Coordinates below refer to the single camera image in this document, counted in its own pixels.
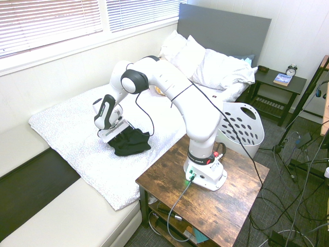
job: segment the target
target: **white cushion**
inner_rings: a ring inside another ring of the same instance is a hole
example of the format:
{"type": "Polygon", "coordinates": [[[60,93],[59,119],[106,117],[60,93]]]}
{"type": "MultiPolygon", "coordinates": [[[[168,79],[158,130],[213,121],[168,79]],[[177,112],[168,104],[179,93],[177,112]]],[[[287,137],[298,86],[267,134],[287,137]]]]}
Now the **white cushion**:
{"type": "Polygon", "coordinates": [[[176,30],[174,30],[168,38],[164,41],[159,57],[166,59],[167,61],[171,61],[177,53],[185,46],[187,39],[185,39],[182,35],[178,34],[176,30]]]}
{"type": "Polygon", "coordinates": [[[226,90],[235,83],[253,84],[256,71],[257,68],[251,68],[245,61],[206,49],[192,81],[212,89],[226,90]]]}
{"type": "Polygon", "coordinates": [[[0,247],[108,247],[140,214],[139,209],[136,201],[114,211],[104,197],[79,179],[4,239],[0,247]]]}
{"type": "Polygon", "coordinates": [[[205,52],[206,49],[198,44],[192,36],[189,36],[186,45],[170,62],[191,80],[198,65],[202,62],[205,52]]]}
{"type": "Polygon", "coordinates": [[[26,123],[0,134],[0,177],[49,148],[26,123]]]}

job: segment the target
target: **rustic wooden table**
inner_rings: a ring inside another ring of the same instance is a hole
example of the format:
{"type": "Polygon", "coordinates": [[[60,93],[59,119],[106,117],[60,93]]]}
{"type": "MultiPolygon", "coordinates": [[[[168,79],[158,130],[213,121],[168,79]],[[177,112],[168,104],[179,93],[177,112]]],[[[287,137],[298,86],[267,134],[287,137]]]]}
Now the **rustic wooden table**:
{"type": "MultiPolygon", "coordinates": [[[[149,223],[149,210],[155,210],[157,202],[148,205],[148,192],[161,204],[171,208],[186,188],[183,164],[187,157],[189,138],[185,135],[156,163],[144,172],[136,183],[140,187],[143,224],[149,223]]],[[[222,188],[210,191],[194,183],[188,188],[174,211],[183,221],[170,220],[171,227],[183,233],[191,225],[206,235],[209,240],[189,246],[233,246],[245,219],[261,188],[261,183],[250,158],[227,149],[221,159],[228,177],[222,188]]],[[[256,163],[262,181],[269,169],[256,163]]],[[[167,216],[157,213],[164,220],[167,216]]],[[[156,228],[175,246],[186,246],[175,242],[163,228],[156,228]]]]}

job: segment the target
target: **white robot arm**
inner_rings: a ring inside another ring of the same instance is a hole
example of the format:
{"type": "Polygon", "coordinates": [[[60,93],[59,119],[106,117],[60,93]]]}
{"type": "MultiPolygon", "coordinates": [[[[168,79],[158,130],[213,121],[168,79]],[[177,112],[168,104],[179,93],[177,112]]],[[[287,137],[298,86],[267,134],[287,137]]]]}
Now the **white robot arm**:
{"type": "MultiPolygon", "coordinates": [[[[146,57],[132,64],[118,63],[113,71],[111,92],[94,103],[95,124],[101,130],[99,136],[108,142],[111,136],[119,134],[128,125],[122,119],[120,101],[128,94],[138,94],[155,85],[172,101],[180,111],[186,132],[190,138],[188,157],[184,164],[186,179],[195,175],[194,183],[210,190],[218,190],[226,180],[227,173],[218,161],[218,154],[212,153],[220,121],[219,111],[204,97],[174,65],[157,57],[146,57]]],[[[217,107],[223,108],[218,100],[217,107]]]]}

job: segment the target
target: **pillowcase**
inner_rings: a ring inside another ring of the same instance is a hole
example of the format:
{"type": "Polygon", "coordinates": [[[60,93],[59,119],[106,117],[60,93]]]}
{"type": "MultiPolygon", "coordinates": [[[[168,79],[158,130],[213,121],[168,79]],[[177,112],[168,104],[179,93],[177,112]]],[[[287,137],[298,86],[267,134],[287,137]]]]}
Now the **pillowcase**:
{"type": "Polygon", "coordinates": [[[211,89],[226,90],[235,83],[253,84],[254,73],[255,70],[242,60],[206,49],[192,81],[211,89]]]}
{"type": "Polygon", "coordinates": [[[170,62],[191,80],[196,68],[201,64],[205,52],[206,49],[192,36],[189,36],[186,45],[170,62]]]}
{"type": "Polygon", "coordinates": [[[247,55],[247,56],[238,56],[238,55],[236,55],[236,56],[232,56],[232,57],[247,62],[251,67],[251,64],[252,64],[253,59],[255,58],[255,55],[247,55]]]}
{"type": "Polygon", "coordinates": [[[187,39],[180,35],[176,30],[174,30],[169,37],[164,41],[159,57],[165,58],[167,61],[171,61],[177,53],[185,46],[187,39]]]}

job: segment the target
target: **dark wooden nightstand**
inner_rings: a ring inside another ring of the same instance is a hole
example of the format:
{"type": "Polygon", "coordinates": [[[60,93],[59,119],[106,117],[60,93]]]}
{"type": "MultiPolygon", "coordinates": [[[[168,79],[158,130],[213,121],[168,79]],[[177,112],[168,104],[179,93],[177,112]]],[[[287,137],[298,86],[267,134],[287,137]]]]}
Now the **dark wooden nightstand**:
{"type": "Polygon", "coordinates": [[[261,115],[277,120],[278,126],[282,125],[296,96],[302,93],[306,83],[306,79],[294,76],[288,86],[276,84],[273,81],[280,73],[284,74],[283,72],[273,69],[270,69],[267,73],[257,72],[255,74],[255,84],[251,85],[249,93],[245,99],[245,102],[255,107],[261,115]],[[289,102],[285,104],[259,95],[258,90],[262,84],[290,92],[291,97],[289,102]]]}
{"type": "MultiPolygon", "coordinates": [[[[203,243],[176,242],[167,231],[168,215],[157,211],[157,202],[148,205],[149,192],[161,202],[161,207],[169,209],[186,188],[188,181],[183,164],[189,143],[188,136],[183,136],[136,180],[140,189],[143,225],[148,225],[149,210],[153,210],[159,218],[151,215],[151,224],[175,246],[232,247],[261,188],[250,158],[227,148],[221,159],[227,171],[224,185],[217,191],[210,191],[192,183],[174,208],[184,220],[170,220],[173,233],[181,236],[187,226],[193,226],[209,238],[203,243]]],[[[257,162],[255,164],[262,180],[265,180],[269,169],[257,162]]]]}

